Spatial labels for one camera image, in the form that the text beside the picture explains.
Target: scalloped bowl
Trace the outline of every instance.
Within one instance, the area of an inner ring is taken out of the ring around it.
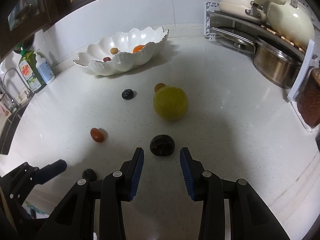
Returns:
[[[136,28],[128,33],[117,32],[111,37],[103,38],[98,44],[90,44],[86,52],[78,54],[79,59],[73,62],[89,75],[111,76],[135,69],[147,63],[160,53],[168,39],[169,30],[162,27],[154,30],[147,27],[143,31]],[[132,53],[138,45],[145,45],[141,51]],[[116,55],[111,48],[118,48]]]

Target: hand soap bottle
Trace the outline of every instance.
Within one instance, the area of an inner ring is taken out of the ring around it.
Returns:
[[[21,59],[19,61],[21,73],[33,92],[38,93],[46,84],[36,68],[36,58],[33,50],[25,51],[21,48]]]
[[[41,57],[37,52],[34,52],[36,55],[36,68],[39,71],[44,82],[49,85],[55,79],[54,73],[52,72],[47,60],[44,57]]]

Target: countertop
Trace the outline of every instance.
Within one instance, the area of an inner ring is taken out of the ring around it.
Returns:
[[[188,112],[177,122],[165,122],[153,110],[160,82],[188,96]],[[121,97],[127,88],[137,93],[129,101]],[[0,155],[0,175],[25,161],[41,168],[66,160],[63,174],[28,197],[50,213],[84,169],[102,179],[142,147],[137,196],[123,203],[127,239],[197,239],[202,203],[188,196],[179,163],[179,150],[188,147],[220,178],[245,178],[290,238],[302,239],[320,213],[320,155],[315,135],[284,98],[249,56],[203,37],[171,38],[159,56],[126,74],[94,77],[76,66],[60,73],[31,100],[9,154]],[[106,131],[105,142],[92,140],[92,127]],[[158,134],[174,139],[172,156],[151,154]]]

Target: blueberry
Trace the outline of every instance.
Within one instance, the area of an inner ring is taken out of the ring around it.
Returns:
[[[157,135],[150,142],[150,151],[156,156],[170,156],[174,147],[174,140],[166,134]]]
[[[93,169],[86,169],[82,172],[82,178],[88,182],[97,180],[97,174]]]
[[[126,89],[125,91],[122,92],[122,98],[125,100],[130,100],[134,98],[134,93],[131,89]]]

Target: chrome faucet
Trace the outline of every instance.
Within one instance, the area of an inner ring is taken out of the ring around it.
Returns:
[[[5,85],[4,85],[4,78],[5,78],[5,75],[8,73],[8,71],[10,70],[14,70],[19,78],[21,79],[22,83],[24,84],[24,86],[27,88],[28,90],[28,93],[25,91],[25,94],[27,95],[27,98],[31,98],[33,97],[34,95],[34,92],[26,85],[26,83],[24,82],[24,80],[22,79],[22,77],[20,76],[19,72],[15,69],[15,68],[9,68],[5,73],[4,73],[4,76],[3,76],[3,81],[1,80],[0,78],[0,89],[2,90],[2,92],[4,92],[8,98],[10,99],[11,101],[11,106],[7,107],[5,106],[10,113],[13,113],[15,109],[19,109],[21,107],[21,105],[18,103],[18,101],[9,93],[9,91],[6,89]]]

